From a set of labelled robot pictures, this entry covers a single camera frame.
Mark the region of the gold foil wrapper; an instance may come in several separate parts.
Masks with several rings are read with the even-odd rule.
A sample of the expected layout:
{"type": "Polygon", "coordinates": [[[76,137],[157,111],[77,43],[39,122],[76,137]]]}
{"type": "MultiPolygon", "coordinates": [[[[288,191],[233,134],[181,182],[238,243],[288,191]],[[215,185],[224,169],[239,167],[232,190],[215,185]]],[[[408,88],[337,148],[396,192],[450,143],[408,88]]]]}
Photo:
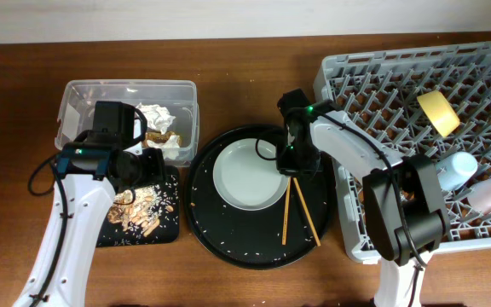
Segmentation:
{"type": "Polygon", "coordinates": [[[162,134],[157,131],[147,132],[142,146],[145,148],[179,148],[182,145],[182,138],[174,131],[167,131],[162,134]]]}

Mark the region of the wooden chopstick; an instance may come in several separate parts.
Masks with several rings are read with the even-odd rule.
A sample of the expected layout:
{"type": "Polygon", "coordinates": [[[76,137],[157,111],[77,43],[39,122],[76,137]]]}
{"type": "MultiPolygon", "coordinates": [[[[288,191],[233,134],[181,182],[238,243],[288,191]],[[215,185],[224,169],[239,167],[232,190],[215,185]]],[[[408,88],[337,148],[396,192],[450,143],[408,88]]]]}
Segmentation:
{"type": "Polygon", "coordinates": [[[310,228],[311,233],[312,233],[312,235],[314,237],[315,244],[316,244],[316,246],[321,246],[321,241],[319,239],[319,236],[318,236],[317,230],[315,228],[315,225],[313,223],[313,220],[312,220],[312,218],[310,216],[309,208],[308,208],[308,206],[306,204],[306,201],[305,201],[305,198],[303,196],[302,189],[300,188],[300,185],[298,183],[298,180],[295,177],[293,177],[292,178],[292,182],[293,182],[293,184],[294,184],[294,186],[295,186],[295,188],[297,190],[297,194],[298,194],[298,197],[300,199],[300,202],[301,202],[301,205],[302,205],[304,214],[306,216],[306,219],[308,221],[309,228],[310,228]]]}
{"type": "Polygon", "coordinates": [[[289,205],[291,198],[291,178],[287,178],[286,194],[285,194],[285,205],[284,205],[284,216],[283,216],[283,227],[282,227],[282,238],[281,244],[285,246],[287,243],[287,230],[288,230],[288,217],[289,217],[289,205]]]}

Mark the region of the food scraps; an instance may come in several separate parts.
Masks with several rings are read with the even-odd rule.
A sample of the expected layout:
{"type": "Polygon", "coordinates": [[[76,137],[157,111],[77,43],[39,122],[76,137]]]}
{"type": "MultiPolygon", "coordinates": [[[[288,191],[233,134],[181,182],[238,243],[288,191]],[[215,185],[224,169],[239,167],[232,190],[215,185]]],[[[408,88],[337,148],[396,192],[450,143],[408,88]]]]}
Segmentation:
{"type": "Polygon", "coordinates": [[[176,191],[156,184],[117,194],[107,221],[134,239],[161,239],[164,231],[179,229],[176,191]]]}

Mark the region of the white napkin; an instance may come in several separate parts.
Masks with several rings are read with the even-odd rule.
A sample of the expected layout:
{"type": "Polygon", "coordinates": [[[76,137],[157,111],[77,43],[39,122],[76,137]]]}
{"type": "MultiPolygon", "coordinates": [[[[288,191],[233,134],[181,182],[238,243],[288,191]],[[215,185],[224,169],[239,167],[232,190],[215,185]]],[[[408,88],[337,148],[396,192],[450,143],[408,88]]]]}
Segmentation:
{"type": "Polygon", "coordinates": [[[159,104],[142,105],[136,107],[147,119],[147,127],[150,130],[165,134],[173,124],[175,116],[170,114],[167,107],[162,107],[159,104]]]}

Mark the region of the grey plate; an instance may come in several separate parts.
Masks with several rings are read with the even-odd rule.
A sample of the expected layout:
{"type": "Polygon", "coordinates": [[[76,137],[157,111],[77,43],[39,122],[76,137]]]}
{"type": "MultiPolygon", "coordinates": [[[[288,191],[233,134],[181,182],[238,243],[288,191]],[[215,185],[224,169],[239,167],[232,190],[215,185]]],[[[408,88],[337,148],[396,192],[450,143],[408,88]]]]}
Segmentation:
{"type": "Polygon", "coordinates": [[[244,138],[227,145],[213,166],[213,183],[221,198],[242,211],[260,211],[286,192],[287,179],[276,169],[276,148],[270,142],[244,138]]]}

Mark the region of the yellow bowl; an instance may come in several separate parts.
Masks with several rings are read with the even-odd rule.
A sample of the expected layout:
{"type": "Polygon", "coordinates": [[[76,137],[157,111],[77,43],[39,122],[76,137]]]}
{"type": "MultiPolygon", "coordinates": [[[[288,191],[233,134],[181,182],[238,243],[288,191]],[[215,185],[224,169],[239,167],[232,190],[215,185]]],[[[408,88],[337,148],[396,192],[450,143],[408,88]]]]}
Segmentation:
{"type": "Polygon", "coordinates": [[[457,113],[440,91],[418,96],[417,101],[440,136],[447,137],[459,127],[457,113]]]}

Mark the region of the blue cup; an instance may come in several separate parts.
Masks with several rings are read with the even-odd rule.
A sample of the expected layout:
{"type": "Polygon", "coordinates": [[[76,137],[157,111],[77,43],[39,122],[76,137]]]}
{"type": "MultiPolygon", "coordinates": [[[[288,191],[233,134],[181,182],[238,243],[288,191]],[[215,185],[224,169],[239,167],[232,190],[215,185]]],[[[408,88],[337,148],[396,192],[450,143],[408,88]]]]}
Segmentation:
{"type": "Polygon", "coordinates": [[[457,152],[436,163],[436,173],[442,190],[454,191],[477,173],[478,163],[467,152],[457,152]]]}

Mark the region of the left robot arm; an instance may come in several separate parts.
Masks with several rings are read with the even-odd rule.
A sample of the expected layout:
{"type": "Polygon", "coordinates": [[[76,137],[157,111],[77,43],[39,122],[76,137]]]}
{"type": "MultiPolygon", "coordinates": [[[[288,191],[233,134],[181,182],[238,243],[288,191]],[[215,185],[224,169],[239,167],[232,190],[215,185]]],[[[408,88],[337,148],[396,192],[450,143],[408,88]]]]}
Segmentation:
{"type": "Polygon", "coordinates": [[[161,150],[137,153],[147,118],[120,101],[98,101],[91,129],[45,160],[54,178],[49,222],[17,306],[82,306],[101,226],[117,194],[166,179],[161,150]]]}

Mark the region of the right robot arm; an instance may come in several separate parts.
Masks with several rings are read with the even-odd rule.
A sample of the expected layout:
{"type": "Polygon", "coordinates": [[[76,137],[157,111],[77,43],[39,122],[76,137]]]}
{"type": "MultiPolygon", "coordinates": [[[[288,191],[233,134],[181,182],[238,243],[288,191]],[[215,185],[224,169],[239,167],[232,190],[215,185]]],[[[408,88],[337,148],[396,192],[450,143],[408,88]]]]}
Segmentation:
{"type": "Polygon", "coordinates": [[[330,99],[310,103],[297,89],[277,107],[284,125],[275,156],[279,173],[315,174],[321,154],[328,154],[362,186],[367,234],[381,257],[371,304],[418,306],[427,263],[450,229],[434,163],[385,146],[330,99]]]}

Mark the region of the grey dishwasher rack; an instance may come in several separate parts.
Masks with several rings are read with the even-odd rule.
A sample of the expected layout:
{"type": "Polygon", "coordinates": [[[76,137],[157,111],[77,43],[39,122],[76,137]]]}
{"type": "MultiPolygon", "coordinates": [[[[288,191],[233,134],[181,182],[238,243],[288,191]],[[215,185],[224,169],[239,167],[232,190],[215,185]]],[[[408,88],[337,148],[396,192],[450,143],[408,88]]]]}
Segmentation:
{"type": "Polygon", "coordinates": [[[471,182],[446,192],[451,229],[440,252],[491,248],[491,212],[473,210],[473,183],[491,179],[491,42],[330,55],[314,81],[317,100],[334,100],[360,128],[407,156],[438,161],[472,154],[471,182]],[[459,116],[459,127],[440,136],[417,98],[437,90],[459,116]]]}

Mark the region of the black rectangular tray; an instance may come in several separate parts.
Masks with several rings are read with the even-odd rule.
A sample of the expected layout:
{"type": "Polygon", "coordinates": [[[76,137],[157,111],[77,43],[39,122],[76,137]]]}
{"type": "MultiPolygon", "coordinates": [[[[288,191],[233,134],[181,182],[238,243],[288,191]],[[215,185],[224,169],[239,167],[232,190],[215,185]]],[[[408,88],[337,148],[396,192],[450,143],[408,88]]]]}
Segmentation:
{"type": "MultiPolygon", "coordinates": [[[[166,168],[166,181],[157,183],[164,185],[169,183],[176,191],[176,202],[178,204],[179,217],[179,170],[174,166],[166,168]]],[[[96,245],[98,247],[113,247],[113,246],[135,246],[135,245],[153,245],[171,243],[176,240],[179,235],[179,229],[173,231],[164,231],[161,239],[134,239],[132,235],[125,235],[121,230],[117,229],[116,225],[110,224],[106,219],[102,224],[96,245]]]]}

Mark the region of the clear plastic bin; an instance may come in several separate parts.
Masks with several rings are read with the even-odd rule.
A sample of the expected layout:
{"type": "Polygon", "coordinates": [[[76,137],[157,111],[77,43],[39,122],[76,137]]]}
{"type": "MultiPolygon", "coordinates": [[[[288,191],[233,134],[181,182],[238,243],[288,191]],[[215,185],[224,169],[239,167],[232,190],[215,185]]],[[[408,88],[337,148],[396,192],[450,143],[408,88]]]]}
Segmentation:
{"type": "Polygon", "coordinates": [[[199,140],[199,105],[197,89],[185,80],[74,80],[67,84],[57,121],[60,127],[55,147],[60,149],[84,130],[93,126],[98,101],[119,101],[137,107],[159,104],[176,118],[168,131],[182,138],[179,148],[164,148],[167,165],[186,167],[197,152],[199,140]]]}

